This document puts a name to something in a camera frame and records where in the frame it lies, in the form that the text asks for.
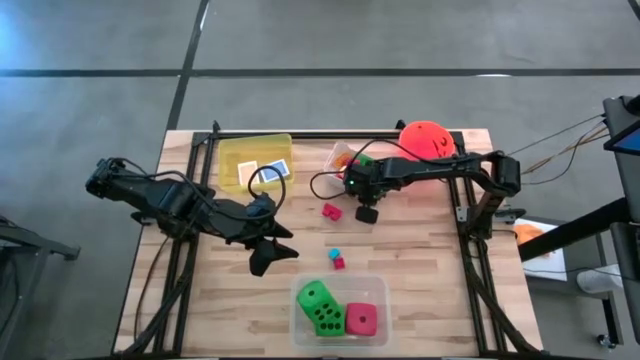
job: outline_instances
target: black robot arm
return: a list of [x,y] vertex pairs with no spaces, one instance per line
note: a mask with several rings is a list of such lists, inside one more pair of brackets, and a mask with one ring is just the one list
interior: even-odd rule
[[[491,164],[491,174],[482,168]],[[390,190],[420,180],[470,178],[485,190],[478,205],[469,209],[467,230],[482,239],[491,237],[491,220],[505,197],[520,191],[520,163],[494,151],[485,155],[465,156],[430,161],[411,161],[401,157],[374,160],[367,165],[351,164],[347,168],[345,191],[358,198],[362,206],[356,213],[358,220],[375,223],[377,211],[372,206]]]
[[[164,174],[184,179],[179,172]],[[221,237],[227,244],[243,244],[245,249],[254,250],[249,267],[255,276],[264,275],[273,261],[298,257],[295,250],[277,242],[276,238],[291,238],[293,234],[275,221],[276,205],[266,193],[245,206],[229,199],[214,199],[214,190],[192,182],[155,180],[158,175],[132,172],[123,159],[103,159],[86,188],[99,198],[135,207],[139,211],[131,214],[134,220],[145,225],[147,219],[155,219],[160,230],[174,239],[203,232]]]

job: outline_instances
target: wooden tabletop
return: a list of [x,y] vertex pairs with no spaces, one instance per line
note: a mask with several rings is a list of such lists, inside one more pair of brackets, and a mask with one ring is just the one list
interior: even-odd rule
[[[486,129],[461,131],[468,152],[492,150]],[[191,137],[190,131],[167,133],[158,171],[186,171]],[[364,142],[347,140],[355,149]],[[341,250],[346,261],[344,273],[373,273],[385,279],[389,286],[393,335],[389,346],[374,356],[477,355],[446,184],[426,181],[389,193],[377,206],[380,214],[375,225],[355,220],[359,204],[354,199],[332,200],[332,204],[344,211],[343,217],[333,222],[321,215],[325,201],[311,194],[309,180],[322,170],[334,143],[335,140],[294,140],[295,181],[276,219],[293,232],[293,239],[281,242],[296,249],[300,253],[298,259],[275,262],[264,277],[258,278],[249,274],[250,252],[241,245],[227,246],[221,239],[201,236],[183,356],[304,356],[292,348],[289,334],[292,279],[300,273],[335,273],[327,257],[328,250],[334,247]],[[367,153],[381,158],[394,155],[396,150],[389,144],[373,144]],[[218,198],[248,202],[248,197],[221,191],[216,186],[217,173],[217,159],[214,159],[209,186],[219,191]],[[337,191],[322,179],[316,182],[315,188],[325,195]],[[475,189],[479,198],[482,190]],[[270,196],[278,199],[280,191],[272,191]],[[509,227],[495,225],[494,228]],[[142,233],[115,351],[123,350],[133,341],[136,305],[151,261],[164,238],[156,227],[147,227]],[[513,235],[495,232],[488,245],[500,306],[525,338],[541,348]],[[160,304],[169,253],[170,246],[165,246],[145,296],[143,326]],[[495,349],[488,310],[482,309],[490,348]],[[171,336],[165,341],[167,348],[173,339],[174,320],[175,316],[169,319],[167,333]]]

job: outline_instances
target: floor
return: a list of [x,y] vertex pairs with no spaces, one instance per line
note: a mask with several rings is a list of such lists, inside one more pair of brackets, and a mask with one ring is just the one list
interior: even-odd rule
[[[489,128],[494,146],[510,151],[601,113],[606,97],[638,93],[634,1],[0,2],[0,213],[82,247],[76,262],[51,258],[11,358],[111,349],[140,227],[128,206],[84,191],[101,157],[129,157],[151,170],[165,130],[209,128],[214,119],[227,129],[429,119]],[[259,70],[272,68],[392,70],[285,78]],[[258,70],[231,78],[188,76],[197,75],[192,69]],[[517,76],[474,76],[481,73]],[[518,159],[531,164],[590,126]],[[565,176],[524,188],[512,203],[569,220],[621,194],[613,157],[592,144]],[[606,329],[599,302],[536,291],[532,298],[554,354],[631,359],[640,349],[624,305],[626,344],[607,352],[594,342]]]

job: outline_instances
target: yellow plastic container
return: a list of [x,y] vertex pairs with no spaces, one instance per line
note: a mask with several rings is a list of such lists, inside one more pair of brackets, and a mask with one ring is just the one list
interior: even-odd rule
[[[222,190],[230,193],[246,193],[247,185],[240,184],[238,164],[256,161],[260,167],[284,160],[289,169],[289,175],[284,177],[288,190],[293,183],[294,174],[291,144],[289,134],[221,140],[218,145],[218,185]],[[275,180],[268,183],[261,181],[259,184],[254,182],[251,188],[254,191],[266,191],[279,189],[280,186],[280,181]]]

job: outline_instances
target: green die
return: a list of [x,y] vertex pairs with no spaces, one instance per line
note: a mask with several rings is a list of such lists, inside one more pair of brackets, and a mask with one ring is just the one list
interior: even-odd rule
[[345,331],[345,307],[338,305],[322,281],[312,281],[296,298],[309,317],[318,336],[342,336]]

